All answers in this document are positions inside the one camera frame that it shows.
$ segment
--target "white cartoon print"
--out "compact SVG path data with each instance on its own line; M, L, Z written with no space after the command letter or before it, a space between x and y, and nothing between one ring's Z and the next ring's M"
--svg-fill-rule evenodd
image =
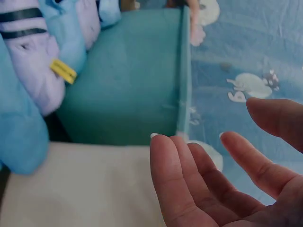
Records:
M191 38L193 46L201 45L206 36L203 27L216 22L220 15L220 7L217 0L199 0L199 5L200 13Z
M271 89L275 91L279 91L279 79L276 76L275 71L270 70L269 73L263 75L263 82L265 85L269 86Z
M190 140L188 143L196 143L199 144L201 147L203 147L203 149L206 151L209 157L213 160L217 169L220 172L223 171L223 156L218 151L216 151L212 146L197 140Z
M226 81L234 86L234 92L228 93L229 99L238 103L246 102L245 94L255 98L267 98L272 94L272 89L279 91L279 79L273 70L264 74L263 79L251 73L241 73L235 80Z
M206 26L216 22L220 15L220 7L217 0L200 0L199 4L198 24Z

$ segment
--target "teal fabric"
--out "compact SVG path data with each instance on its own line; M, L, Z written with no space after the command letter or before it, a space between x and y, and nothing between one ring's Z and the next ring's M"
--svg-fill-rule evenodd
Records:
M31 174L48 152L46 124L19 82L0 36L0 168Z
M58 110L71 139L147 145L153 132L174 135L180 95L185 108L189 92L180 88L190 86L188 25L188 11L134 11L102 32Z
M56 37L60 48L58 58L79 73L86 61L86 48L75 9L76 2L77 0L63 0L60 3L39 0L49 33Z
M183 9L183 28L190 27L190 10L188 7ZM190 32L189 29L181 30L182 45L180 46L180 103L178 114L177 135L188 138L189 119L192 96L191 80L191 56L190 56Z

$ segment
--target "blue blanket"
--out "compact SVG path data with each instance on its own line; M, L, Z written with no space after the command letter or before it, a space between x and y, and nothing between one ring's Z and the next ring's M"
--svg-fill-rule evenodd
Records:
M303 103L303 2L217 0L215 21L217 9L210 2L200 0L201 14L207 10L210 23L204 26L203 43L191 49L190 139L223 156L223 172L239 190L270 204L273 200L235 164L219 135L238 132L274 162L303 173L303 154L258 128L246 109L249 97Z

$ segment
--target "hand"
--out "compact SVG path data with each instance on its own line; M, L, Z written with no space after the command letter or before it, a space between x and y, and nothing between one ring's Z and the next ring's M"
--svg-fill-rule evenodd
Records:
M251 98L256 124L303 152L303 106ZM254 184L276 199L264 206L237 191L197 144L158 135L151 140L151 175L168 227L295 227L303 225L303 176L272 163L248 140L226 132L221 141Z

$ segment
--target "plush toy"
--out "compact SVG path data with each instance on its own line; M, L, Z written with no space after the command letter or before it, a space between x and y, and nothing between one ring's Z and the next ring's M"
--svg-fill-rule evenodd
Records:
M1 0L0 32L15 72L42 115L55 111L65 85L50 68L59 49L48 33L38 0Z
M112 26L121 19L119 0L99 0L98 6L102 28Z
M58 59L80 73L87 56L76 2L78 0L39 0L49 32L55 36L59 45Z
M0 53L0 169L3 164L15 174L31 174L47 156L47 127L18 80L1 35Z
M86 50L89 50L97 40L101 30L96 1L78 0L76 11L84 35Z

